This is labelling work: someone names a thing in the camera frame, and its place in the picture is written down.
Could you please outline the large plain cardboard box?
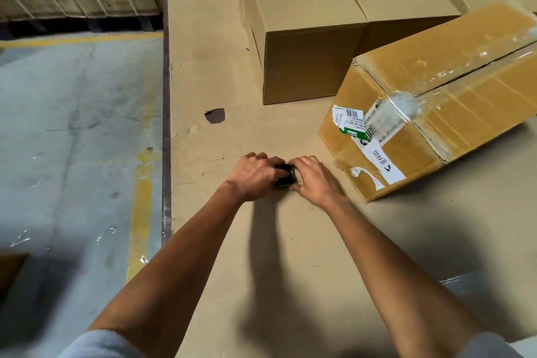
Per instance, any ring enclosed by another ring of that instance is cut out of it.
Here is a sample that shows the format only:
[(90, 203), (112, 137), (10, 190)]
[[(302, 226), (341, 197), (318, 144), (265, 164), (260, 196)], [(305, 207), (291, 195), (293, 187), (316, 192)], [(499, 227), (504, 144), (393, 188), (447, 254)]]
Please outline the large plain cardboard box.
[(263, 104), (337, 94), (367, 19), (355, 0), (239, 0)]

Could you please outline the white right sleeve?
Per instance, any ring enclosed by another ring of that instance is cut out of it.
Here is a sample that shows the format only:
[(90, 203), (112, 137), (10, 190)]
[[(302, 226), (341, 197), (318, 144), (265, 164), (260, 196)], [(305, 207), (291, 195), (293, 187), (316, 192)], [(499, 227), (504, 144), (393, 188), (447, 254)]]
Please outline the white right sleeve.
[(500, 335), (485, 332), (472, 337), (454, 358), (524, 358)]

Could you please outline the person's right forearm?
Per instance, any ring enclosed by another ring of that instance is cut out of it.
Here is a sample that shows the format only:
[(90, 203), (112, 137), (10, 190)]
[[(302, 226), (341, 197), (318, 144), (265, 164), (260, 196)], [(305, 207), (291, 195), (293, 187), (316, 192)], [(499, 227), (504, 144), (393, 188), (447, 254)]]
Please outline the person's right forearm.
[(454, 358), (487, 328), (344, 195), (319, 203), (343, 239), (401, 358)]

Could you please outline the taped cardboard box with labels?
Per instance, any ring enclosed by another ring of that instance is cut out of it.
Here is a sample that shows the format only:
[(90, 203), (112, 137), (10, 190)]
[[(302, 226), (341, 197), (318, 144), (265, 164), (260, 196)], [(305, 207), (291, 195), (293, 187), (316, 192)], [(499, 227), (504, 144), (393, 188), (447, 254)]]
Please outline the taped cardboard box with labels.
[(537, 115), (537, 15), (474, 10), (355, 57), (319, 136), (365, 202)]

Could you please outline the person's left hand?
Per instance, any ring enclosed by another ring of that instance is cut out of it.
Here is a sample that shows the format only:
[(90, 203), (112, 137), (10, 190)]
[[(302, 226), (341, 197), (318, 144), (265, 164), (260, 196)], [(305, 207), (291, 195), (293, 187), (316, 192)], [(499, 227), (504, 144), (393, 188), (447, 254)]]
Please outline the person's left hand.
[(278, 181), (290, 180), (290, 175), (290, 166), (282, 158), (250, 152), (239, 159), (222, 185), (240, 202), (251, 202), (269, 194)]

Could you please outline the person's left forearm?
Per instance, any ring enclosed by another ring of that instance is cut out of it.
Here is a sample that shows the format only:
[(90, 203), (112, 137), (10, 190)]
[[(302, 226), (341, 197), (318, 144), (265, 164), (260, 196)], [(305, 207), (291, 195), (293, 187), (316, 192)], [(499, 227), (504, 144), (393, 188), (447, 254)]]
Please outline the person's left forearm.
[(151, 350), (164, 329), (185, 329), (244, 195), (225, 181), (109, 302), (88, 331), (115, 331)]

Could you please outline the person's right hand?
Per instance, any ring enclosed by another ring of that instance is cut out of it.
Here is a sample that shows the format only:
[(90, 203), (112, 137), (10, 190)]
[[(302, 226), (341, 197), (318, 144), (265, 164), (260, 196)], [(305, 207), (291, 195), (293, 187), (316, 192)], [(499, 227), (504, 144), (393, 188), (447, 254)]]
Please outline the person's right hand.
[(291, 185), (291, 190), (311, 204), (327, 211), (336, 204), (349, 202), (350, 199), (338, 180), (315, 156), (294, 158), (288, 164), (296, 169), (302, 178), (301, 183)]

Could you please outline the white left sleeve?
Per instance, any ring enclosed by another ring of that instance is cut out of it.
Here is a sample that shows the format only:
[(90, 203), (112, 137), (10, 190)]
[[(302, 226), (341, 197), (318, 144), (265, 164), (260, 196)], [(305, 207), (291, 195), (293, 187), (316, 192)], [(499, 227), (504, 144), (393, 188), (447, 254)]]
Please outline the white left sleeve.
[(85, 332), (57, 358), (147, 358), (122, 335), (107, 329)]

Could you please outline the white sleeve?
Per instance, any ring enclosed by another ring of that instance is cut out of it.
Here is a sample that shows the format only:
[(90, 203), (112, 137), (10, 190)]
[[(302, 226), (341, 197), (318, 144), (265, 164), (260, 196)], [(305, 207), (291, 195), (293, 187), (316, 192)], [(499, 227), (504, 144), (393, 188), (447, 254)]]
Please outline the white sleeve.
[(524, 358), (500, 335), (485, 332), (472, 337), (454, 358)]
[(85, 332), (57, 358), (147, 358), (122, 335), (107, 329)]

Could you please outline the small black object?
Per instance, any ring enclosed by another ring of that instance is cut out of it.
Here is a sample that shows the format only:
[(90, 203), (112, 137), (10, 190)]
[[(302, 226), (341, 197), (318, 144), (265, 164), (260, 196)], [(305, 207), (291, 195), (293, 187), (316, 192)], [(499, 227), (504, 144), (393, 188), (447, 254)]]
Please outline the small black object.
[(276, 169), (286, 172), (286, 175), (277, 179), (274, 187), (277, 189), (283, 189), (296, 184), (298, 181), (294, 173), (294, 167), (289, 164), (280, 164), (275, 166)]

